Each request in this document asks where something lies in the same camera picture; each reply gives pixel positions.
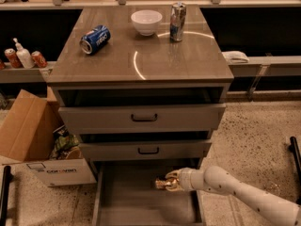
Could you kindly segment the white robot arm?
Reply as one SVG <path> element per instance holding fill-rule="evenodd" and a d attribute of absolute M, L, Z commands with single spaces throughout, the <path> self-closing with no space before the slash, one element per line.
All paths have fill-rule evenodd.
<path fill-rule="evenodd" d="M 301 226 L 301 206 L 272 193 L 245 184 L 224 169 L 183 168 L 166 175 L 168 191 L 206 191 L 232 195 L 268 219 L 274 226 Z"/>

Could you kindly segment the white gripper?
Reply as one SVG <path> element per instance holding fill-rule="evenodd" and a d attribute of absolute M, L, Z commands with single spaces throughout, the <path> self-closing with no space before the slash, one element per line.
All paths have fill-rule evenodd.
<path fill-rule="evenodd" d="M 166 184 L 166 190 L 170 192 L 176 191 L 194 191 L 195 188 L 192 184 L 192 176 L 195 173 L 195 169 L 190 168 L 183 168 L 183 169 L 176 169 L 166 174 L 165 178 L 178 178 L 179 184 Z"/>

